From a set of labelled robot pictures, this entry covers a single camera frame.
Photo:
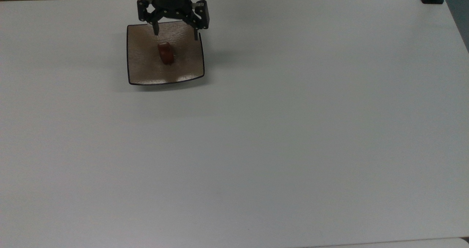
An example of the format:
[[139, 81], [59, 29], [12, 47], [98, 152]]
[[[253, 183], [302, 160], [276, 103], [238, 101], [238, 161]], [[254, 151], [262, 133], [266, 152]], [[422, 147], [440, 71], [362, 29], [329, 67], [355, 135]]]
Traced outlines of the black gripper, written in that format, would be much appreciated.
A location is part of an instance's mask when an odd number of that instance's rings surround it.
[[194, 39], [199, 38], [199, 31], [208, 29], [210, 24], [209, 9], [206, 0], [192, 3], [191, 0], [138, 0], [139, 21], [150, 24], [154, 34], [159, 35], [159, 20], [163, 17], [183, 20], [194, 31]]

